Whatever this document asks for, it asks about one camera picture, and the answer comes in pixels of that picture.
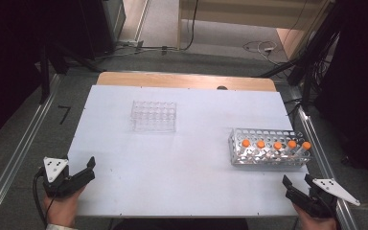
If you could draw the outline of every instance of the white tabletop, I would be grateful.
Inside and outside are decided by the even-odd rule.
[[[176,132],[134,132],[133,101],[177,104]],[[294,216],[282,184],[303,192],[307,168],[262,172],[230,163],[233,127],[291,130],[277,92],[92,86],[69,150],[70,174],[95,156],[79,215]]]

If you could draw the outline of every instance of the human hand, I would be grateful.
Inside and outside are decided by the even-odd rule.
[[[47,213],[47,222],[63,227],[73,228],[77,213],[78,200],[84,189],[85,187],[82,187],[66,198],[56,198]],[[47,195],[44,197],[43,204],[46,210],[52,200],[53,199],[51,197],[47,197]]]
[[[295,211],[300,216],[301,227],[303,230],[335,230],[336,221],[334,218],[313,218],[310,214],[306,213],[303,209],[295,204]]]

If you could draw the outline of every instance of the orange cap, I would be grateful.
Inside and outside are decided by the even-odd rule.
[[[249,147],[250,146],[250,141],[249,140],[247,140],[247,139],[244,139],[243,141],[241,141],[241,145],[243,146],[243,147]]]
[[[296,143],[295,141],[289,141],[289,142],[287,143],[287,145],[288,145],[288,147],[289,147],[290,149],[294,149],[294,148],[296,148],[296,147],[297,147],[297,143]]]
[[[258,143],[256,143],[256,146],[259,149],[263,149],[265,147],[265,142],[264,141],[258,141]]]
[[[282,144],[280,142],[275,142],[273,145],[273,148],[275,148],[276,150],[279,150],[282,148]]]
[[[310,142],[304,142],[304,143],[303,143],[303,148],[304,148],[304,150],[309,150],[309,149],[310,149],[310,147],[311,147]]]

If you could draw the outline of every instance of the table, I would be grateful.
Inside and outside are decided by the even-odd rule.
[[[229,90],[214,90],[220,85]],[[133,132],[128,122],[132,101],[166,97],[177,103],[176,132]],[[239,113],[232,103],[237,99],[255,106]],[[264,113],[255,109],[267,103],[272,106]],[[97,160],[96,178],[80,197],[79,215],[294,216],[281,181],[286,174],[295,187],[307,192],[303,180],[307,168],[289,172],[237,168],[230,164],[227,143],[232,127],[291,129],[286,114],[268,79],[102,73],[68,153],[70,174],[83,169],[90,156]]]
[[[277,28],[287,57],[296,58],[311,32],[327,16],[331,3],[332,0],[202,0],[198,3],[196,20]],[[177,47],[180,47],[181,20],[192,20],[195,6],[196,0],[179,2]]]

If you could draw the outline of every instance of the sleeve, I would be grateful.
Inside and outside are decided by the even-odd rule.
[[[49,223],[47,225],[46,230],[78,230],[78,229],[58,226],[58,225]]]

